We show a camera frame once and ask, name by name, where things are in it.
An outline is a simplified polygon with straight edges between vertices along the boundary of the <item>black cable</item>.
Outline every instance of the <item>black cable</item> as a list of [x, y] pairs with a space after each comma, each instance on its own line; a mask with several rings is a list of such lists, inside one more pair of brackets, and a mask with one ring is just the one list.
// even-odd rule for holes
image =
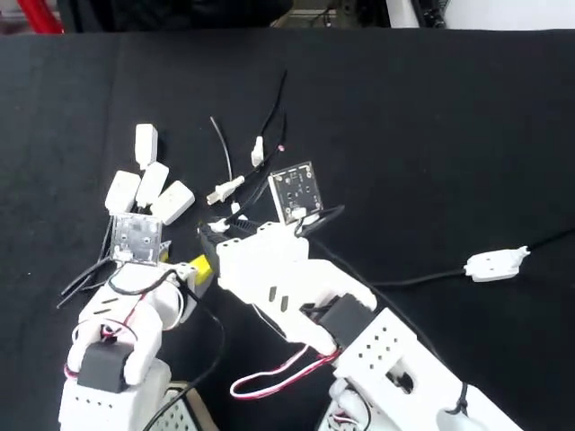
[[111, 281], [113, 278], [115, 278], [118, 273], [121, 271], [123, 267], [119, 267], [116, 272], [114, 272], [110, 279], [108, 280], [108, 285], [110, 285], [110, 289], [113, 290], [114, 292], [116, 292], [117, 294], [120, 295], [129, 295], [129, 296], [138, 296], [138, 295], [145, 295], [149, 292], [152, 292], [153, 290], [156, 290], [159, 286], [162, 285], [162, 283], [171, 275], [171, 274], [175, 274], [176, 276], [176, 280], [178, 281], [178, 283], [180, 283], [180, 285], [185, 286], [185, 282], [178, 276], [178, 271], [176, 271], [174, 268], [170, 268], [167, 271], [165, 271], [154, 283], [152, 283], [150, 286], [148, 287], [144, 287], [142, 289], [139, 290], [124, 290], [122, 288], [117, 287], [116, 285], [114, 285], [114, 283]]
[[554, 233], [553, 235], [550, 235], [550, 236], [542, 238], [538, 241], [535, 241], [531, 245], [527, 245], [527, 249], [529, 251], [534, 251], [534, 250], [540, 249], [541, 247], [544, 247], [547, 244], [562, 240], [566, 236], [569, 236], [573, 233], [575, 233], [575, 227], [565, 229], [563, 231], [560, 231], [558, 233]]
[[97, 271], [98, 269], [100, 269], [101, 267], [110, 262], [112, 262], [110, 256], [102, 260], [98, 260], [91, 267], [86, 269], [82, 274], [80, 274], [78, 277], [72, 280], [72, 282], [68, 286], [66, 286], [62, 291], [61, 295], [62, 296], [66, 295], [66, 297], [59, 302], [56, 308], [58, 309], [62, 308], [64, 305], [68, 303], [68, 301], [70, 301], [74, 297], [74, 295], [76, 295], [78, 292], [80, 292], [80, 290], [82, 290], [82, 287], [84, 286], [78, 285], [78, 283], [81, 280], [83, 280], [85, 277], [89, 276], [90, 274], [92, 274], [93, 272]]
[[222, 338], [220, 341], [220, 345], [219, 345], [219, 349], [217, 351], [217, 355], [214, 359], [214, 361], [212, 362], [212, 364], [209, 366], [209, 368], [204, 371], [202, 374], [200, 374], [198, 377], [196, 377], [193, 381], [191, 381], [190, 383], [188, 383], [186, 386], [183, 387], [183, 389], [174, 397], [172, 398], [170, 401], [168, 401], [166, 404], [164, 404], [164, 406], [159, 409], [157, 411], [157, 413], [155, 413], [155, 415], [148, 421], [146, 427], [144, 428], [143, 431], [150, 431], [152, 429], [152, 427], [154, 426], [155, 422], [171, 407], [173, 406], [176, 402], [178, 402], [178, 400], [181, 400], [182, 398], [184, 398], [186, 396], [186, 394], [191, 391], [192, 389], [194, 389], [196, 386], [198, 386], [203, 380], [205, 380], [219, 365], [219, 363], [222, 360], [222, 356], [224, 355], [224, 350], [226, 347], [226, 330], [224, 329], [224, 325], [222, 324], [222, 322], [218, 319], [218, 317], [209, 309], [209, 307], [207, 307], [205, 305], [205, 303], [203, 302], [202, 299], [200, 299], [194, 292], [192, 292], [191, 290], [187, 291], [188, 295], [190, 295], [192, 297], [192, 299], [194, 301], [196, 301], [196, 303], [198, 305], [200, 305], [201, 307], [204, 308], [204, 310], [209, 314], [209, 317], [212, 321], [214, 321], [214, 323], [218, 326], [218, 328], [220, 329], [220, 332], [222, 334]]
[[[111, 227], [112, 227], [112, 221], [113, 221], [113, 217], [110, 217], [110, 219], [108, 220], [108, 225], [106, 226], [106, 231], [104, 233], [104, 237], [102, 239], [102, 244], [100, 245], [100, 253], [98, 254], [98, 260], [100, 261], [102, 259], [104, 259], [104, 257], [108, 254], [109, 251], [109, 241], [111, 239]], [[84, 280], [82, 280], [82, 282], [80, 282], [80, 290], [86, 291], [86, 290], [92, 290], [96, 285], [90, 285], [90, 283], [93, 282], [94, 278], [96, 277], [98, 271], [94, 271], [91, 274], [89, 274]]]
[[439, 354], [439, 352], [435, 349], [435, 346], [433, 345], [431, 339], [429, 339], [429, 337], [427, 335], [425, 335], [425, 332], [423, 332], [419, 326], [417, 326], [417, 324], [410, 319], [410, 317], [405, 314], [403, 312], [403, 310], [401, 308], [399, 308], [394, 301], [385, 293], [380, 292], [379, 290], [377, 290], [375, 287], [373, 287], [361, 274], [359, 274], [343, 257], [341, 257], [340, 255], [334, 253], [333, 251], [331, 251], [325, 244], [323, 244], [322, 242], [318, 241], [317, 239], [313, 238], [312, 242], [313, 245], [317, 246], [319, 249], [321, 249], [325, 255], [330, 258], [331, 260], [334, 260], [335, 262], [339, 263], [339, 266], [341, 270], [343, 270], [344, 272], [347, 272], [348, 274], [350, 274], [352, 277], [356, 278], [357, 281], [359, 281], [360, 283], [362, 283], [365, 287], [367, 287], [375, 296], [377, 296], [379, 299], [381, 299], [388, 307], [389, 309], [394, 312], [395, 314], [397, 314], [402, 320], [404, 320], [407, 325], [413, 330], [413, 332], [416, 333], [418, 339], [420, 339], [421, 344], [423, 344], [441, 363], [445, 363], [445, 361], [443, 360], [443, 358], [441, 357], [441, 355]]
[[363, 428], [363, 431], [368, 431], [369, 427], [371, 426], [371, 409], [369, 408], [369, 403], [363, 397], [363, 395], [361, 395], [354, 387], [348, 387], [348, 391], [355, 392], [355, 394], [358, 395], [361, 402], [363, 402], [363, 405], [365, 406], [367, 412], [367, 424], [365, 428]]
[[263, 121], [263, 124], [261, 125], [260, 134], [258, 136], [263, 136], [263, 134], [266, 131], [266, 128], [268, 128], [268, 125], [271, 122], [271, 119], [273, 118], [274, 114], [276, 113], [276, 110], [278, 110], [279, 102], [281, 100], [281, 94], [282, 94], [282, 91], [284, 89], [284, 83], [286, 82], [287, 76], [288, 76], [288, 70], [284, 69], [282, 74], [281, 74], [281, 78], [279, 79], [278, 89], [276, 91], [276, 99], [274, 100], [273, 105], [271, 105], [271, 109], [270, 109], [270, 112], [268, 112], [268, 116], [266, 117], [266, 119]]
[[411, 287], [422, 285], [423, 283], [428, 283], [430, 281], [441, 280], [444, 278], [461, 277], [465, 275], [464, 269], [454, 269], [451, 271], [438, 272], [436, 274], [429, 274], [428, 276], [408, 278], [406, 280], [396, 280], [396, 281], [376, 281], [371, 282], [371, 286], [383, 287], [385, 289], [391, 288], [401, 288], [401, 287]]
[[99, 287], [104, 286], [107, 282], [108, 282], [108, 280], [103, 280], [103, 281], [99, 281], [98, 283], [94, 283], [93, 285], [82, 286], [82, 289], [80, 289], [80, 290], [82, 292], [87, 292], [88, 290], [94, 290], [94, 289], [97, 289]]
[[214, 129], [216, 130], [217, 136], [219, 137], [220, 144], [224, 148], [224, 154], [226, 155], [227, 162], [227, 174], [229, 176], [229, 180], [231, 181], [234, 179], [234, 170], [232, 169], [232, 159], [230, 158], [230, 149], [227, 145], [226, 137], [224, 136], [220, 126], [217, 124], [216, 119], [214, 119], [214, 117], [210, 117], [209, 119], [214, 125]]
[[463, 413], [467, 416], [467, 388], [468, 384], [462, 382], [461, 385], [461, 394], [459, 395], [459, 399], [457, 400], [456, 407], [453, 410], [449, 410], [447, 413], [450, 415], [456, 415], [457, 413]]
[[239, 218], [239, 216], [242, 216], [250, 207], [252, 207], [261, 198], [261, 195], [268, 187], [268, 176], [270, 175], [271, 172], [272, 162], [280, 152], [284, 151], [283, 145], [286, 142], [287, 130], [288, 130], [288, 116], [284, 112], [284, 115], [282, 116], [281, 133], [279, 136], [279, 141], [276, 144], [274, 150], [266, 156], [266, 158], [263, 160], [262, 163], [258, 165], [258, 167], [261, 167], [260, 181], [257, 183], [252, 194], [240, 206], [240, 209], [235, 213], [231, 214], [225, 220], [226, 224], [233, 223], [235, 220]]
[[324, 226], [326, 223], [329, 223], [331, 220], [339, 217], [344, 210], [345, 205], [338, 205], [334, 208], [323, 209], [322, 211], [316, 213], [318, 216], [320, 216], [320, 218], [318, 218], [315, 222], [308, 226], [304, 226], [302, 222], [301, 232], [298, 233], [298, 229], [296, 229], [296, 237], [307, 237], [314, 231]]
[[323, 9], [321, 12], [319, 12], [314, 18], [312, 18], [309, 22], [309, 26], [310, 27], [314, 27], [315, 22], [317, 20], [319, 20], [320, 18], [323, 18], [323, 27], [327, 27], [327, 21], [325, 20], [325, 17], [328, 16], [330, 14], [330, 11], [332, 9], [335, 9], [335, 5], [333, 1], [330, 1], [327, 6], [325, 6], [325, 9]]
[[423, 11], [421, 10], [420, 0], [411, 0], [411, 6], [413, 7], [413, 12], [415, 13], [415, 18], [417, 19], [419, 26], [423, 29], [426, 28], [427, 24], [425, 22]]

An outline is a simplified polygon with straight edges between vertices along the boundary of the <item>cable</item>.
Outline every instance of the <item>cable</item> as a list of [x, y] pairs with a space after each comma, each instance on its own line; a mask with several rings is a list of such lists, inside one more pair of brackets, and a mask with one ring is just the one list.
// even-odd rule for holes
[[308, 226], [305, 226], [302, 222], [301, 226], [298, 226], [298, 228], [301, 228], [301, 231], [299, 233], [296, 233], [296, 237], [305, 238], [307, 235], [318, 230], [326, 223], [329, 223], [331, 220], [334, 220], [335, 218], [339, 217], [344, 210], [345, 205], [338, 205], [334, 208], [323, 209], [322, 211], [316, 213], [316, 215], [319, 216], [320, 218], [317, 219], [315, 222], [311, 223]]
[[[100, 324], [103, 324], [103, 325], [114, 324], [114, 325], [120, 326], [120, 327], [121, 327], [121, 330], [127, 330], [130, 334], [132, 334], [132, 337], [134, 337], [134, 344], [136, 344], [136, 342], [137, 342], [137, 334], [136, 334], [136, 332], [135, 332], [133, 329], [131, 329], [131, 328], [127, 325], [127, 323], [126, 323], [127, 320], [128, 320], [128, 319], [126, 319], [125, 321], [122, 322], [122, 321], [116, 321], [116, 320], [113, 320], [113, 319], [109, 319], [109, 318], [107, 318], [107, 317], [93, 316], [93, 317], [91, 317], [90, 319], [86, 319], [85, 321], [81, 321], [81, 322], [78, 323], [78, 324], [75, 326], [75, 328], [72, 330], [72, 343], [75, 343], [75, 342], [76, 342], [76, 340], [77, 340], [77, 338], [78, 338], [78, 331], [80, 330], [80, 327], [81, 327], [82, 325], [84, 325], [85, 323], [87, 323], [87, 322], [89, 322], [89, 321], [98, 321]], [[119, 332], [118, 330], [114, 330], [114, 331], [113, 331], [113, 334], [114, 334], [114, 335], [117, 335], [118, 332]]]
[[161, 407], [157, 413], [155, 413], [155, 415], [148, 421], [146, 427], [144, 428], [143, 431], [150, 431], [152, 429], [152, 427], [154, 426], [155, 422], [171, 407], [173, 406], [176, 402], [178, 402], [178, 400], [181, 400], [183, 397], [186, 396], [186, 394], [194, 389], [196, 386], [198, 386], [203, 380], [205, 380], [215, 369], [216, 367], [219, 365], [219, 363], [222, 360], [222, 356], [224, 355], [224, 349], [226, 347], [226, 330], [224, 329], [224, 325], [222, 324], [222, 322], [217, 318], [217, 316], [209, 309], [209, 307], [207, 307], [205, 305], [205, 303], [203, 302], [202, 299], [200, 299], [194, 292], [192, 292], [191, 290], [188, 292], [188, 294], [192, 297], [192, 299], [194, 301], [196, 301], [196, 303], [200, 306], [202, 306], [204, 308], [204, 310], [208, 313], [210, 319], [212, 321], [214, 321], [214, 323], [218, 326], [218, 328], [221, 331], [221, 341], [220, 341], [220, 345], [219, 345], [219, 349], [217, 351], [217, 355], [214, 358], [214, 361], [212, 362], [212, 364], [208, 367], [208, 369], [206, 371], [204, 371], [202, 374], [200, 374], [198, 377], [196, 377], [193, 381], [191, 381], [190, 383], [188, 383], [186, 386], [183, 387], [183, 389], [174, 397], [172, 398], [170, 401], [168, 401], [167, 403], [164, 404], [163, 407]]
[[273, 326], [265, 317], [263, 317], [263, 314], [261, 314], [260, 309], [258, 309], [258, 307], [255, 303], [252, 304], [252, 307], [253, 307], [253, 310], [255, 311], [255, 313], [258, 315], [258, 317], [260, 319], [262, 319], [266, 325], [268, 325], [276, 334], [278, 334], [280, 337], [282, 337], [285, 341], [288, 341], [284, 334], [279, 332], [279, 330], [275, 326]]
[[[263, 160], [263, 162], [261, 162], [256, 168], [256, 169], [260, 167], [263, 168], [262, 170], [263, 174], [261, 175], [260, 182], [257, 183], [253, 193], [245, 200], [243, 205], [240, 206], [240, 209], [237, 210], [235, 213], [231, 214], [224, 221], [225, 224], [230, 224], [235, 220], [237, 220], [239, 216], [242, 216], [251, 206], [253, 206], [261, 198], [261, 195], [268, 187], [268, 176], [270, 175], [272, 168], [271, 162], [279, 153], [282, 153], [285, 150], [283, 144], [286, 142], [287, 129], [288, 129], [288, 116], [284, 113], [284, 115], [282, 116], [281, 134], [279, 137], [278, 144], [274, 148], [274, 151], [269, 153]], [[246, 175], [245, 178], [247, 179], [250, 176], [250, 174], [252, 174], [252, 172]]]
[[[108, 225], [106, 226], [104, 237], [102, 239], [102, 244], [100, 245], [100, 253], [98, 254], [98, 261], [104, 259], [104, 256], [106, 256], [110, 250], [109, 240], [111, 239], [112, 223], [113, 223], [113, 217], [110, 217], [110, 219], [108, 220]], [[103, 284], [96, 283], [94, 285], [88, 286], [88, 284], [91, 283], [95, 277], [96, 277], [96, 271], [94, 271], [80, 283], [81, 286], [80, 290], [82, 290], [82, 292], [85, 292], [87, 290], [92, 290], [96, 287], [101, 287], [105, 284], [104, 282]]]
[[111, 258], [107, 257], [104, 258], [102, 260], [98, 260], [96, 263], [94, 263], [91, 267], [89, 267], [88, 269], [86, 269], [82, 274], [80, 274], [78, 277], [76, 277], [74, 280], [72, 280], [72, 282], [66, 286], [64, 288], [64, 290], [62, 291], [62, 293], [60, 295], [64, 296], [67, 294], [67, 296], [62, 299], [62, 301], [59, 302], [59, 304], [56, 306], [56, 308], [60, 309], [62, 308], [64, 305], [66, 305], [78, 292], [80, 292], [80, 290], [82, 290], [82, 285], [76, 285], [80, 282], [80, 280], [82, 280], [83, 278], [85, 278], [86, 276], [89, 276], [90, 274], [92, 274], [93, 272], [97, 271], [98, 269], [100, 269], [101, 267], [103, 267], [104, 265], [106, 265], [107, 263], [111, 262]]
[[174, 289], [176, 289], [176, 293], [178, 294], [178, 304], [179, 304], [179, 311], [178, 311], [178, 315], [175, 319], [175, 321], [173, 321], [173, 323], [167, 327], [165, 330], [173, 330], [174, 328], [176, 328], [179, 324], [180, 324], [180, 320], [181, 317], [183, 316], [183, 312], [185, 309], [184, 306], [184, 300], [183, 300], [183, 293], [181, 292], [181, 289], [179, 289], [178, 287], [174, 286]]
[[261, 130], [260, 130], [259, 136], [263, 136], [263, 134], [266, 131], [266, 128], [268, 128], [268, 125], [271, 122], [271, 119], [273, 118], [274, 114], [276, 113], [276, 110], [278, 110], [279, 101], [281, 100], [281, 94], [283, 92], [284, 84], [286, 83], [287, 77], [288, 77], [288, 70], [284, 69], [282, 74], [281, 74], [281, 78], [279, 79], [278, 89], [276, 91], [276, 99], [274, 100], [273, 105], [271, 105], [271, 109], [270, 109], [270, 112], [268, 112], [268, 116], [266, 117], [266, 119], [263, 121], [263, 124], [261, 125]]
[[219, 142], [222, 145], [222, 148], [224, 148], [224, 154], [226, 155], [227, 162], [227, 174], [229, 180], [232, 181], [234, 180], [234, 170], [232, 169], [232, 159], [230, 158], [230, 151], [229, 147], [227, 146], [226, 138], [224, 137], [224, 133], [222, 132], [221, 128], [217, 124], [216, 119], [214, 119], [214, 117], [210, 117], [209, 119], [214, 125], [214, 129], [216, 130], [217, 136], [219, 137]]
[[326, 17], [329, 18], [330, 11], [331, 11], [332, 9], [334, 9], [334, 8], [335, 8], [334, 2], [333, 2], [333, 1], [330, 1], [330, 2], [327, 4], [327, 6], [325, 6], [325, 9], [323, 9], [323, 11], [319, 12], [314, 18], [312, 18], [312, 19], [310, 20], [309, 26], [310, 26], [310, 27], [314, 27], [315, 22], [316, 22], [317, 20], [319, 20], [320, 18], [323, 18], [323, 27], [328, 27], [327, 21], [326, 21], [325, 18], [326, 18]]
[[283, 152], [284, 151], [284, 144], [286, 143], [286, 136], [288, 134], [288, 115], [286, 114], [286, 112], [283, 113], [282, 118], [281, 118], [281, 131], [280, 131], [280, 135], [279, 135], [279, 141], [278, 144], [276, 145], [276, 148], [274, 149], [274, 151], [272, 151], [270, 154], [268, 154], [266, 157], [264, 157], [263, 161], [258, 164], [257, 166], [255, 166], [251, 171], [248, 172], [247, 175], [244, 175], [244, 184], [246, 182], [248, 182], [252, 177], [254, 177], [255, 175], [257, 175], [259, 172], [261, 172], [261, 170], [268, 166], [271, 161], [274, 159], [274, 157], [276, 157], [276, 155], [278, 154], [278, 152]]
[[461, 385], [461, 394], [459, 395], [459, 399], [457, 400], [456, 407], [453, 410], [449, 410], [447, 413], [450, 415], [456, 415], [457, 413], [463, 413], [467, 416], [467, 389], [468, 384], [462, 382]]
[[565, 229], [563, 231], [559, 231], [558, 233], [555, 233], [553, 235], [542, 238], [541, 240], [535, 241], [531, 245], [527, 245], [527, 249], [529, 251], [534, 251], [534, 250], [540, 249], [540, 248], [544, 247], [545, 245], [548, 245], [552, 242], [562, 240], [563, 238], [571, 235], [572, 233], [575, 233], [575, 227]]
[[394, 301], [384, 292], [379, 291], [374, 286], [372, 286], [361, 274], [359, 274], [343, 257], [331, 251], [325, 244], [318, 241], [317, 239], [312, 240], [312, 244], [320, 248], [331, 260], [339, 263], [339, 267], [341, 270], [348, 272], [352, 277], [356, 278], [357, 281], [362, 283], [365, 287], [367, 287], [372, 294], [377, 296], [381, 299], [389, 309], [397, 314], [401, 319], [403, 319], [408, 326], [417, 334], [418, 339], [420, 339], [421, 344], [423, 344], [441, 363], [445, 363], [439, 352], [435, 349], [435, 346], [429, 339], [425, 332], [423, 332], [419, 326], [407, 315], [405, 314], [401, 308], [399, 308]]
[[369, 408], [369, 403], [367, 402], [367, 400], [363, 397], [363, 395], [361, 395], [354, 387], [349, 387], [348, 391], [352, 391], [355, 392], [356, 395], [358, 395], [359, 399], [361, 400], [361, 402], [363, 402], [363, 405], [366, 407], [366, 412], [367, 412], [367, 423], [366, 423], [366, 427], [363, 428], [364, 431], [367, 431], [369, 429], [369, 427], [371, 426], [371, 409]]
[[300, 371], [291, 375], [290, 377], [283, 380], [282, 382], [274, 384], [268, 388], [259, 389], [258, 391], [252, 391], [252, 392], [246, 392], [246, 393], [238, 393], [236, 391], [236, 389], [239, 386], [241, 386], [242, 384], [249, 382], [251, 380], [257, 379], [258, 377], [276, 375], [276, 374], [280, 374], [280, 373], [286, 371], [292, 364], [294, 364], [301, 356], [304, 355], [304, 353], [307, 351], [308, 348], [309, 348], [309, 346], [305, 345], [300, 351], [295, 353], [285, 363], [283, 363], [282, 365], [280, 365], [278, 368], [276, 368], [274, 370], [260, 371], [258, 373], [246, 375], [245, 377], [242, 377], [241, 379], [236, 380], [230, 386], [230, 395], [232, 395], [232, 397], [236, 398], [237, 400], [259, 400], [261, 398], [269, 397], [270, 395], [273, 395], [274, 393], [277, 393], [277, 392], [287, 388], [289, 385], [297, 382], [298, 380], [300, 380], [303, 377], [307, 376], [308, 374], [312, 373], [313, 371], [315, 371], [319, 367], [330, 363], [340, 354], [340, 351], [336, 350], [334, 353], [332, 353], [329, 356], [322, 356], [320, 359], [318, 359], [318, 360], [312, 362], [310, 365], [302, 368]]
[[371, 286], [374, 287], [384, 287], [384, 288], [395, 288], [395, 287], [411, 287], [416, 285], [421, 285], [423, 283], [428, 283], [430, 281], [440, 280], [444, 278], [461, 277], [465, 275], [464, 269], [454, 269], [451, 271], [438, 272], [436, 274], [429, 274], [428, 276], [408, 278], [406, 280], [397, 281], [376, 281], [371, 282]]
[[185, 285], [185, 281], [183, 281], [179, 276], [178, 276], [178, 271], [176, 271], [174, 268], [170, 268], [167, 271], [165, 271], [154, 283], [152, 283], [150, 286], [148, 287], [144, 287], [142, 289], [139, 290], [124, 290], [120, 287], [117, 287], [116, 285], [114, 285], [114, 283], [111, 281], [113, 278], [115, 278], [118, 273], [121, 271], [121, 269], [124, 268], [119, 267], [116, 272], [114, 272], [114, 274], [111, 275], [110, 279], [108, 280], [108, 285], [110, 286], [111, 290], [113, 290], [114, 292], [116, 292], [117, 294], [120, 295], [131, 295], [131, 296], [136, 296], [136, 295], [145, 295], [149, 292], [152, 292], [153, 290], [156, 290], [159, 286], [162, 285], [162, 283], [164, 281], [166, 281], [166, 279], [171, 275], [174, 274], [176, 277], [176, 280], [178, 281], [178, 283], [180, 283], [180, 285], [184, 286]]

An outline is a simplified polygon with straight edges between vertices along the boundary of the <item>black fabric background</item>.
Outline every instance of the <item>black fabric background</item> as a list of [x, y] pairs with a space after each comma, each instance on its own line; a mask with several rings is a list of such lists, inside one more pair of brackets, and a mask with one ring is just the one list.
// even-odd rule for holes
[[[138, 122], [159, 127], [172, 180], [197, 192], [198, 204], [164, 235], [174, 260], [194, 257], [194, 227], [209, 214], [203, 196], [226, 177], [208, 116], [221, 119], [246, 171], [286, 66], [279, 163], [313, 161], [323, 201], [347, 208], [318, 236], [368, 278], [413, 277], [573, 226], [574, 44], [573, 32], [0, 39], [2, 429], [58, 429], [61, 368], [87, 298], [62, 312], [54, 305], [98, 252], [114, 172], [137, 170]], [[252, 216], [274, 216], [268, 196]], [[575, 238], [541, 249], [509, 281], [394, 294], [450, 368], [525, 430], [575, 427], [574, 248]], [[212, 286], [207, 298], [229, 330], [224, 363], [200, 388], [221, 429], [312, 429], [331, 370], [266, 400], [231, 400], [232, 380], [296, 347], [229, 293]], [[217, 342], [198, 311], [165, 334], [160, 356], [174, 379], [189, 380]]]

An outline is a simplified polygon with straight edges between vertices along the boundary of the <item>black cloth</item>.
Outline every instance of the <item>black cloth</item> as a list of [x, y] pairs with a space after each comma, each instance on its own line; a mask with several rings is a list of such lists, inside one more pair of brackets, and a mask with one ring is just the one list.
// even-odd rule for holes
[[[573, 226], [574, 44], [571, 31], [0, 39], [2, 428], [58, 429], [61, 369], [88, 298], [61, 312], [54, 305], [97, 256], [114, 172], [137, 172], [138, 122], [157, 125], [171, 180], [197, 193], [164, 231], [173, 261], [193, 258], [198, 221], [226, 212], [204, 203], [226, 180], [208, 117], [221, 120], [236, 169], [247, 172], [287, 67], [278, 168], [311, 160], [326, 206], [346, 206], [317, 236], [369, 279], [416, 277]], [[270, 138], [277, 131], [274, 123]], [[250, 213], [274, 215], [269, 194]], [[540, 249], [511, 280], [452, 279], [394, 294], [447, 365], [525, 430], [575, 427], [574, 248], [571, 237]], [[217, 286], [207, 299], [229, 332], [223, 364], [199, 388], [221, 429], [312, 429], [332, 370], [266, 400], [232, 400], [232, 380], [298, 347]], [[164, 334], [160, 357], [174, 379], [190, 380], [217, 343], [217, 328], [197, 310]]]

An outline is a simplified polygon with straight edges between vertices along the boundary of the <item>white cable connector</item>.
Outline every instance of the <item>white cable connector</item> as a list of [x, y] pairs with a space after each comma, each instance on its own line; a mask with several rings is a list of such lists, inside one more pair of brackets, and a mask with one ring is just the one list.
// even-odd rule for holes
[[143, 171], [155, 162], [158, 154], [158, 131], [152, 124], [136, 125], [136, 162]]
[[252, 150], [252, 166], [255, 168], [263, 162], [263, 136], [255, 138], [255, 145]]
[[166, 225], [172, 223], [196, 201], [190, 189], [175, 181], [150, 207], [150, 211]]
[[240, 175], [231, 181], [217, 185], [216, 189], [208, 195], [208, 205], [214, 205], [216, 202], [224, 202], [244, 181], [245, 178]]
[[104, 205], [110, 213], [127, 213], [134, 206], [140, 177], [135, 173], [117, 171]]
[[153, 162], [147, 167], [136, 194], [136, 202], [140, 208], [145, 208], [158, 199], [169, 172], [170, 169], [159, 162]]
[[215, 233], [224, 233], [230, 228], [229, 224], [226, 224], [226, 220], [224, 218], [221, 218], [214, 223], [208, 223], [208, 226], [212, 232]]
[[465, 274], [476, 282], [513, 278], [525, 256], [530, 254], [527, 246], [516, 250], [497, 250], [476, 254], [464, 266]]

